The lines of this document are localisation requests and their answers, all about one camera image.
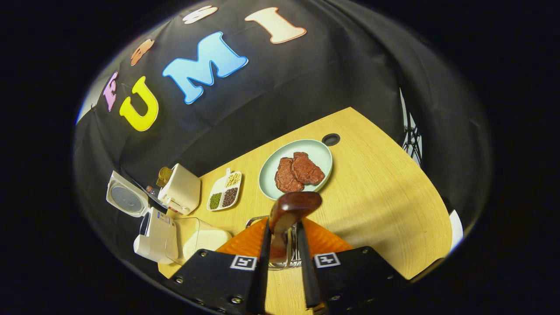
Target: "white kitchen appliance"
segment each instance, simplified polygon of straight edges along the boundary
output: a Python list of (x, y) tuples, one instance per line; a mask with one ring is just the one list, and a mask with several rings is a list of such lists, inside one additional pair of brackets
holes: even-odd
[(202, 181), (178, 163), (171, 170), (171, 178), (157, 198), (171, 211), (187, 215), (200, 203)]
[(179, 255), (177, 228), (174, 220), (150, 207), (148, 196), (124, 177), (113, 171), (107, 184), (108, 203), (120, 211), (144, 217), (139, 235), (134, 240), (134, 252), (158, 263), (170, 264)]

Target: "wooden table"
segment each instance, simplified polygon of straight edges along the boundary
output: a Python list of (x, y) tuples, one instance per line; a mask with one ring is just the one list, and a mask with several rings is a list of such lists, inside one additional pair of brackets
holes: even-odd
[[(261, 193), (259, 171), (281, 146), (300, 139), (340, 135), (329, 147), (333, 171), (320, 191), (322, 206), (309, 216), (354, 247), (373, 247), (406, 279), (410, 279), (451, 246), (449, 215), (436, 189), (418, 165), (381, 129), (352, 108), (314, 121), (205, 174), (200, 206), (189, 216), (236, 235), (252, 217), (267, 215), (274, 202)], [(237, 204), (223, 211), (206, 209), (214, 182), (241, 171)], [(170, 278), (178, 264), (158, 265)], [(273, 314), (311, 314), (305, 310), (301, 268), (269, 271), (266, 310)]]

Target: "bolt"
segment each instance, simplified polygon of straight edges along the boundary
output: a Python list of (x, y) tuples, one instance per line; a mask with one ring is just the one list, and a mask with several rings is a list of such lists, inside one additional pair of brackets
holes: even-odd
[(241, 304), (241, 302), (243, 302), (243, 300), (238, 298), (238, 297), (233, 297), (233, 298), (231, 298), (231, 302), (234, 303), (234, 304)]

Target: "blue letter m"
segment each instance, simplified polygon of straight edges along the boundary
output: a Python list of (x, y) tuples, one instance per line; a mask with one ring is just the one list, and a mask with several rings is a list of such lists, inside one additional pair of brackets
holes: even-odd
[(222, 40), (222, 32), (206, 36), (198, 43), (198, 60), (177, 58), (165, 67), (162, 75), (170, 76), (185, 94), (185, 103), (191, 104), (204, 92), (201, 86), (194, 86), (189, 79), (206, 85), (214, 84), (212, 75), (213, 63), (218, 68), (217, 76), (220, 78), (239, 70), (246, 65), (247, 57), (239, 57)]

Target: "light green plate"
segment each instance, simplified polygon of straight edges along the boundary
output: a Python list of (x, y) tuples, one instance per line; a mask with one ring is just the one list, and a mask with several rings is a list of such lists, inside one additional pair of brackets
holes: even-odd
[(325, 178), (318, 185), (305, 185), (303, 191), (319, 191), (329, 180), (330, 172), (333, 169), (333, 156), (329, 148), (322, 142), (312, 139), (297, 140), (290, 142), (267, 159), (259, 173), (259, 188), (265, 196), (272, 200), (277, 200), (284, 193), (276, 188), (274, 177), (278, 170), (281, 158), (293, 158), (294, 152), (305, 152), (309, 159), (321, 168), (325, 173)]

